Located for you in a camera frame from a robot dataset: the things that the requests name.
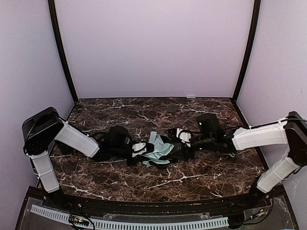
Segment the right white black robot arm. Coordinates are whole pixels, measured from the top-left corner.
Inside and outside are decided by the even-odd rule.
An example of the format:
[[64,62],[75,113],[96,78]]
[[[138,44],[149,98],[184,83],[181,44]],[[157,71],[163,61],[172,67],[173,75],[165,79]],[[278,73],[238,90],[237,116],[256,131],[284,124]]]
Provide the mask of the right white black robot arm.
[[294,171],[307,164],[307,121],[298,112],[258,126],[222,129],[215,114],[197,117],[199,132],[180,128],[168,130],[169,138],[182,143],[182,156],[191,158],[198,150],[234,153],[254,147],[284,144],[289,150],[270,169],[255,180],[249,193],[261,197]]

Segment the mint and black folding umbrella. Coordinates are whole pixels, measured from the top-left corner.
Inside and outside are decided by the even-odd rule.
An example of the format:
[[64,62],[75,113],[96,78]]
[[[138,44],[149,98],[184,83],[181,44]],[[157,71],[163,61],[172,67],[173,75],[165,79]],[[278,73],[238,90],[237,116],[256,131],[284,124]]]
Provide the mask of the mint and black folding umbrella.
[[[233,136],[232,131],[224,132],[222,130],[201,133],[197,136],[192,133],[190,144],[187,144],[187,146],[192,147],[195,152],[211,150],[214,152],[232,153],[237,151],[232,142]],[[176,162],[171,159],[171,153],[181,149],[182,143],[173,142],[165,136],[157,136],[154,132],[151,133],[150,139],[154,140],[152,143],[154,144],[154,151],[142,154],[144,156],[142,163],[147,168],[151,166],[165,168],[170,163]]]

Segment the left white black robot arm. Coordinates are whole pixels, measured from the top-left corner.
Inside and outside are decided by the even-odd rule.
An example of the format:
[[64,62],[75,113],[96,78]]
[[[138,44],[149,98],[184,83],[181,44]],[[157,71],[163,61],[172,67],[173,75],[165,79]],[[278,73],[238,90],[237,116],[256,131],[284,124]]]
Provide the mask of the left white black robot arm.
[[24,138],[23,151],[34,166],[34,171],[48,193],[60,190],[49,155],[52,143],[64,153],[76,150],[94,161],[106,161],[119,156],[135,162],[135,157],[148,150],[145,142],[132,140],[127,129],[113,126],[108,132],[98,132],[92,136],[69,124],[53,107],[37,113],[22,124]]

